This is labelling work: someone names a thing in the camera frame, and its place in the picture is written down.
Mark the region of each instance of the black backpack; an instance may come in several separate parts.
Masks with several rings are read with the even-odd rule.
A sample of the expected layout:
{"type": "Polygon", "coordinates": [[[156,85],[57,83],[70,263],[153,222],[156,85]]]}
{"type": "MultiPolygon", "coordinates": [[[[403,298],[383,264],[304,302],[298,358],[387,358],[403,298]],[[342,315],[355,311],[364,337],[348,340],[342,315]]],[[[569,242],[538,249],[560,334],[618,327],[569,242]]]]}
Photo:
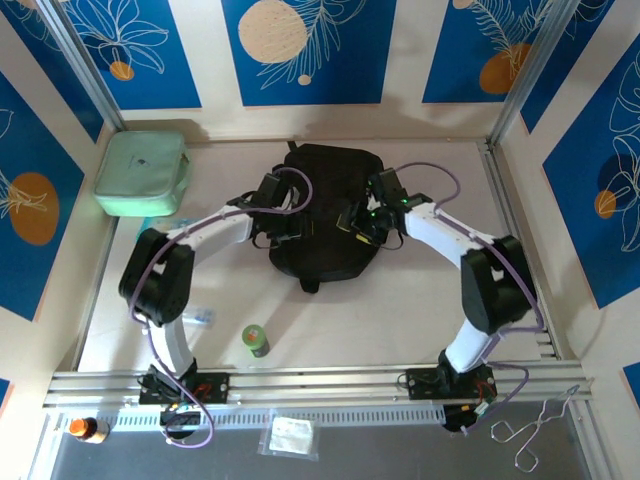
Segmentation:
{"type": "MultiPolygon", "coordinates": [[[[307,293],[316,293],[321,282],[360,275],[378,247],[340,230],[336,223],[345,209],[367,202],[368,179],[383,170],[382,160],[364,150],[304,144],[287,154],[284,166],[301,170],[311,180],[313,198],[299,215],[306,216],[313,233],[282,244],[273,242],[271,263],[281,272],[299,278],[307,293]]],[[[286,172],[284,176],[300,193],[296,204],[302,203],[308,193],[305,182],[294,173],[286,172]]]]}

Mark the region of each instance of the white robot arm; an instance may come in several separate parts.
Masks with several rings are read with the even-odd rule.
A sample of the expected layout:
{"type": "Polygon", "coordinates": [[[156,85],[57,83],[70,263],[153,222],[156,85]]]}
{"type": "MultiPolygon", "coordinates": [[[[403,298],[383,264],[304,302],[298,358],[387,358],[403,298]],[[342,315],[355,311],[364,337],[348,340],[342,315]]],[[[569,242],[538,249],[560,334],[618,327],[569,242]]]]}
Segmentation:
{"type": "MultiPolygon", "coordinates": [[[[265,177],[258,195],[254,195],[259,199],[257,207],[282,205],[287,188],[274,186],[278,182],[282,179],[265,177]]],[[[339,228],[374,245],[383,244],[388,232],[398,229],[435,249],[461,272],[466,318],[455,340],[441,353],[437,369],[421,371],[411,377],[415,378],[416,386],[409,389],[410,398],[470,398],[470,392],[477,388],[474,382],[491,376],[484,358],[495,345],[498,330],[520,320],[531,308],[514,279],[483,245],[499,250],[533,291],[522,247],[513,237],[496,239],[467,227],[439,211],[437,204],[425,195],[408,196],[393,169],[372,177],[370,190],[376,200],[374,209],[371,210],[369,204],[349,207],[338,220],[339,228]]],[[[135,301],[135,311],[150,321],[149,333],[159,358],[184,385],[189,385],[189,379],[197,370],[181,316],[189,297],[195,265],[226,246],[249,240],[256,232],[267,232],[271,238],[290,239],[304,230],[295,222],[274,223],[273,215],[256,214],[255,207],[240,197],[216,214],[186,227],[189,234],[185,235],[184,229],[171,231],[168,235],[153,229],[143,232],[121,280],[120,294],[130,302],[151,259],[163,245],[172,243],[161,258],[162,265],[155,266],[157,268],[144,282],[135,301]],[[293,230],[299,228],[300,231],[292,232],[292,225],[293,230]]],[[[152,374],[165,387],[172,388],[172,383],[163,378],[159,369],[154,369],[152,374]]],[[[408,380],[411,374],[407,371],[408,380]]],[[[189,388],[195,386],[197,382],[191,382],[189,388]]]]}

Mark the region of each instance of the white floor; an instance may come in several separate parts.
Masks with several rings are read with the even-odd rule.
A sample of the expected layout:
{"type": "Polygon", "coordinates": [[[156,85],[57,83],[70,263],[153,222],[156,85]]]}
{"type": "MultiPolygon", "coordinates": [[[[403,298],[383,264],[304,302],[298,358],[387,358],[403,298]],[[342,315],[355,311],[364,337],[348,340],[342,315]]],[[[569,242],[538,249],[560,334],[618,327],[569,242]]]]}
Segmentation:
{"type": "MultiPolygon", "coordinates": [[[[462,194],[447,211],[479,230],[505,233],[475,143],[424,141],[331,142],[379,155],[385,166],[429,160],[459,176],[462,194]]],[[[254,189],[288,151],[278,143],[220,144],[194,148],[194,176],[177,217],[200,218],[228,199],[254,189]]],[[[400,174],[409,193],[443,198],[454,188],[438,171],[415,167],[400,174]]],[[[116,232],[80,371],[146,370],[151,355],[139,328],[126,319],[118,282],[142,219],[123,218],[116,232]]],[[[328,367],[434,362],[462,324],[460,274],[427,246],[411,241],[380,251],[355,280],[323,284],[316,295],[278,272],[266,251],[250,244],[226,249],[193,276],[190,305],[210,307],[208,327],[187,327],[198,364],[213,367],[328,367]],[[271,353],[255,359],[240,334],[263,325],[271,353]]],[[[527,317],[523,325],[533,325],[527,317]]],[[[512,336],[492,358],[537,360],[533,335],[512,336]]]]}

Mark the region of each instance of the plastic bag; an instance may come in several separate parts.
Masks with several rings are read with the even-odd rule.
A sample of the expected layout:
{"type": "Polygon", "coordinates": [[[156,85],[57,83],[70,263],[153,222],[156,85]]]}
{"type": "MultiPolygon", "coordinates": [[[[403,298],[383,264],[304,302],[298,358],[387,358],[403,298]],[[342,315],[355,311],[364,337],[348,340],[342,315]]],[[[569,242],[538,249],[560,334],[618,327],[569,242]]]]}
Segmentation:
{"type": "Polygon", "coordinates": [[[312,420],[279,415],[272,412],[262,430],[258,453],[280,457],[318,461],[320,429],[312,420]]]}

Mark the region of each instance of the paper label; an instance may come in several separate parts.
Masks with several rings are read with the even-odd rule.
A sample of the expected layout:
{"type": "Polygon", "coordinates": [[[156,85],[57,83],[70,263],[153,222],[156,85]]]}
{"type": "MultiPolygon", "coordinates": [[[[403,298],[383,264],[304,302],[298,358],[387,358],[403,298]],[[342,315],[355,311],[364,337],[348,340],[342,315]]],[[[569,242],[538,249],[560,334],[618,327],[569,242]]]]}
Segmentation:
{"type": "Polygon", "coordinates": [[[308,455],[313,445],[313,423],[309,420],[276,417],[271,429],[269,449],[308,455]]]}

